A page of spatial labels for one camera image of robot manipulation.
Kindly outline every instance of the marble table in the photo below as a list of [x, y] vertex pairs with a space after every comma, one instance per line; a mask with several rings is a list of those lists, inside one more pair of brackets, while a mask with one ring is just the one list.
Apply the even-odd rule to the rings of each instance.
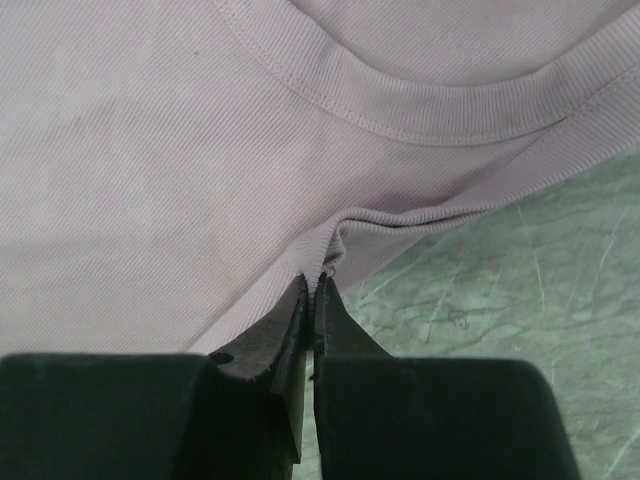
[[[345, 297], [396, 356], [519, 358], [585, 480], [640, 479], [640, 147], [432, 235]], [[320, 478], [311, 385], [297, 480]]]

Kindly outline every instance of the neckline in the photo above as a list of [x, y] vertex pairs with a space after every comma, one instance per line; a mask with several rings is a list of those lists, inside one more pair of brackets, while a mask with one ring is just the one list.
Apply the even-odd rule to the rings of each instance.
[[375, 70], [288, 0], [214, 2], [241, 43], [298, 94], [361, 128], [420, 145], [482, 145], [541, 130], [640, 63], [640, 5], [531, 74], [448, 87]]

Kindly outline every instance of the garment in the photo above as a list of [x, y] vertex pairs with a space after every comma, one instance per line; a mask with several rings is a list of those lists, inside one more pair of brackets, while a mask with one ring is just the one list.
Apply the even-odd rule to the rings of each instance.
[[208, 353], [640, 142], [629, 0], [0, 7], [0, 353]]

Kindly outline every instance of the fabric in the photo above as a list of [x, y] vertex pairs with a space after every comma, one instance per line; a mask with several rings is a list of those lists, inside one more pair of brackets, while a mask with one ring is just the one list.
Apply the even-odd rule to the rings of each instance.
[[208, 353], [640, 142], [629, 0], [0, 4], [0, 353]]

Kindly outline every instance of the t-shirt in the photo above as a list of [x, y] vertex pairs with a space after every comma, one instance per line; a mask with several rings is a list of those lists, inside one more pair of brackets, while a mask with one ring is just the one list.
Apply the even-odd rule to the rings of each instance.
[[6, 0], [0, 354], [208, 353], [640, 142], [637, 0]]

